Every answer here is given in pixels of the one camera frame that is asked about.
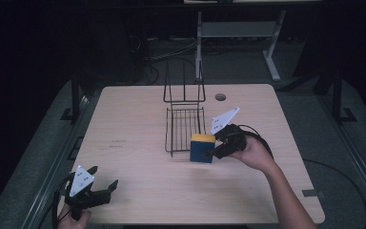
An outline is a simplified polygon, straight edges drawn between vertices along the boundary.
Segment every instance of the wire rack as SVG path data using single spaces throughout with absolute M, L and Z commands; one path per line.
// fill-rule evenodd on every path
M 165 150 L 171 156 L 190 151 L 192 134 L 206 134 L 204 108 L 200 107 L 200 103 L 206 100 L 204 81 L 202 77 L 196 78 L 193 83 L 196 89 L 188 91 L 184 62 L 180 80 L 180 84 L 172 86 L 167 63 L 163 101 L 170 107 L 166 111 Z

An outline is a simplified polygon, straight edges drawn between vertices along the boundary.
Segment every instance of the floor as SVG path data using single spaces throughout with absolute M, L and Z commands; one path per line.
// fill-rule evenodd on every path
M 169 65 L 171 73 L 193 75 L 193 50 L 180 55 L 168 55 L 185 48 L 192 40 L 150 42 L 151 65 L 135 77 L 134 85 L 162 85 Z M 219 40 L 205 45 L 203 73 L 206 84 L 271 84 L 281 88 L 297 80 L 292 77 L 303 43 L 280 42 L 274 61 L 281 80 L 274 82 L 262 56 L 269 40 Z M 366 228 L 366 184 L 361 178 L 353 156 L 359 155 L 366 164 L 366 108 L 358 92 L 343 82 L 342 107 L 349 108 L 356 122 L 338 125 L 331 117 L 331 92 L 316 95 L 312 79 L 286 93 L 277 93 L 281 107 L 293 132 L 326 219 L 318 228 Z M 61 120 L 71 106 L 71 83 L 54 99 L 34 138 L 16 167 L 0 197 L 0 228 L 51 228 L 49 209 L 53 191 L 73 165 L 72 157 L 83 142 L 101 89 L 98 83 L 93 93 L 81 102 L 81 116 L 71 125 Z M 89 225 L 88 228 L 278 228 L 267 225 Z

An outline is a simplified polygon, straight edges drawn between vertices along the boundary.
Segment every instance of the wooden table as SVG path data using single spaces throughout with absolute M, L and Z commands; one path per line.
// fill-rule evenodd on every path
M 188 92 L 196 86 L 187 86 Z M 261 172 L 224 157 L 193 163 L 189 153 L 165 151 L 163 87 L 103 90 L 85 135 L 77 165 L 98 166 L 92 190 L 118 187 L 109 204 L 91 209 L 101 224 L 245 224 L 277 222 L 269 184 Z M 232 123 L 254 127 L 270 144 L 275 161 L 314 222 L 324 220 L 314 189 L 280 104 L 270 85 L 206 85 L 206 130 L 213 116 L 240 107 Z M 217 101 L 216 94 L 225 94 Z

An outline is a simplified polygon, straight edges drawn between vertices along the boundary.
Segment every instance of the black cable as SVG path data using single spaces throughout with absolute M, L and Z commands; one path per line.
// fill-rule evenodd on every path
M 248 126 L 248 125 L 237 125 L 238 127 L 247 127 L 247 128 L 249 128 L 249 129 L 252 129 L 257 135 L 260 135 L 253 127 L 250 127 L 250 126 Z
M 44 213 L 43 217 L 41 218 L 40 223 L 38 224 L 38 227 L 37 227 L 38 229 L 40 229 L 41 226 L 43 225 L 44 219 L 49 214 L 49 211 L 50 211 L 51 207 L 52 207 L 52 204 L 50 204 L 49 208 L 46 210 L 46 212 Z
M 190 38 L 190 37 L 188 37 L 188 38 L 183 38 L 183 39 L 180 39 L 180 40 L 177 40 L 177 39 L 168 39 L 168 41 L 170 42 L 170 43 L 177 43 L 177 44 L 183 44 L 183 45 L 187 45 L 187 44 L 190 44 L 190 43 L 192 43 L 193 41 L 195 40 L 195 38 Z
M 137 43 L 137 45 L 136 45 L 136 48 L 134 48 L 134 50 L 130 50 L 130 52 L 132 52 L 132 53 L 135 53 L 136 51 L 138 51 L 139 50 L 139 48 L 141 48 L 141 39 L 139 39 L 139 37 L 138 36 L 136 36 L 136 35 L 129 35 L 129 38 L 134 38 L 135 40 L 137 40 L 138 41 L 138 43 Z
M 68 212 L 67 212 L 64 216 L 62 216 L 62 218 L 61 218 L 61 219 L 59 219 L 59 220 L 58 220 L 58 222 L 60 222 L 62 219 L 64 219 L 64 217 L 65 217 L 67 214 L 69 214 L 69 213 L 70 213 L 70 211 L 72 211 L 72 208 L 71 208 L 70 210 L 68 210 Z
M 307 161 L 307 162 L 310 162 L 310 163 L 315 163 L 315 164 L 324 166 L 326 168 L 329 168 L 329 169 L 331 169 L 331 170 L 333 170 L 335 172 L 338 172 L 343 177 L 345 177 L 347 180 L 349 180 L 349 182 L 356 188 L 356 190 L 357 190 L 357 192 L 358 192 L 358 194 L 359 194 L 359 196 L 361 198 L 361 201 L 362 201 L 362 203 L 364 205 L 364 211 L 365 211 L 365 225 L 364 225 L 364 229 L 366 229 L 366 200 L 365 200 L 364 196 L 362 195 L 361 190 L 356 185 L 356 183 L 351 178 L 349 178 L 347 175 L 345 175 L 343 172 L 341 172 L 340 170 L 338 170 L 337 168 L 335 168 L 333 166 L 327 165 L 327 164 L 322 163 L 322 162 L 319 162 L 319 161 L 315 161 L 315 160 L 311 160 L 311 159 L 306 159 L 306 158 L 302 158 L 302 160 Z
M 62 187 L 71 180 L 71 178 L 73 177 L 74 173 L 71 173 L 69 176 L 67 176 L 66 178 L 64 178 L 61 183 L 58 185 L 58 188 L 56 189 L 55 193 L 54 193 L 54 197 L 52 200 L 52 204 L 51 204 L 51 223 L 52 223 L 52 228 L 56 229 L 58 227 L 58 204 L 59 204 L 59 198 L 60 198 L 60 193 L 61 193 L 61 189 Z M 44 217 L 41 219 L 42 221 L 44 220 L 44 218 L 46 217 L 48 213 L 46 213 L 44 215 Z
M 147 76 L 147 78 L 148 78 L 148 81 L 146 81 L 145 83 L 147 83 L 148 85 L 156 84 L 156 81 L 157 81 L 157 80 L 158 80 L 158 78 L 159 78 L 159 70 L 158 70 L 156 67 L 154 67 L 154 66 L 152 65 L 152 63 L 157 63 L 157 62 L 161 62 L 161 61 L 165 61 L 165 60 L 183 60 L 184 62 L 188 62 L 190 65 L 192 65 L 192 66 L 193 66 L 193 68 L 195 68 L 195 64 L 194 64 L 191 60 L 188 60 L 188 59 L 183 58 L 183 57 L 165 57 L 165 58 L 158 59 L 158 60 L 151 60 L 151 61 L 147 61 L 147 65 L 146 65 L 146 66 L 148 66 L 148 67 L 150 68 L 150 70 L 154 70 L 154 71 L 155 71 L 155 73 L 156 73 L 156 77 L 155 77 L 155 80 L 150 80 L 150 79 L 149 79 L 148 74 L 147 74 L 147 73 L 145 73 L 145 70 L 143 70 L 143 74 L 144 74 L 145 76 Z
M 146 67 L 148 67 L 150 69 L 150 74 L 153 74 L 153 72 L 155 73 L 155 79 L 151 80 L 150 79 L 150 75 L 145 71 Z M 157 70 L 157 68 L 155 68 L 153 65 L 147 65 L 143 67 L 143 71 L 142 73 L 144 74 L 144 76 L 146 76 L 146 79 L 144 78 L 144 81 L 147 85 L 153 85 L 156 84 L 156 81 L 159 78 L 159 71 Z
M 155 57 L 146 57 L 145 59 L 148 60 L 148 61 L 163 60 L 163 59 L 167 59 L 168 57 L 183 54 L 185 52 L 194 51 L 195 44 L 196 44 L 196 42 L 192 43 L 191 45 L 189 45 L 185 48 L 179 49 L 177 51 L 169 52 L 169 53 L 166 53 L 166 54 L 161 54 L 161 55 L 158 55 L 158 56 L 155 56 Z
M 224 42 L 221 42 L 221 39 L 213 39 L 207 42 L 204 41 L 202 43 L 204 44 L 202 52 L 205 55 L 221 55 L 229 51 L 228 47 L 224 44 Z

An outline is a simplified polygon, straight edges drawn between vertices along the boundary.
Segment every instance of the dark background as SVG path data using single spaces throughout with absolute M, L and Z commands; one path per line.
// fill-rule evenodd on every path
M 98 2 L 109 6 L 111 1 Z M 165 1 L 112 5 L 140 2 Z M 139 11 L 114 13 L 79 8 L 78 1 L 62 3 L 0 1 L 0 193 L 56 94 L 74 74 L 86 94 L 106 80 L 129 85 L 146 53 L 145 44 L 139 52 L 129 52 L 134 45 L 129 34 L 162 39 L 195 35 L 195 11 L 142 17 Z M 299 23 L 299 18 L 308 20 Z M 340 68 L 366 104 L 366 1 L 324 1 L 318 14 L 288 11 L 280 40 L 303 41 L 309 33 L 297 76 L 323 65 Z

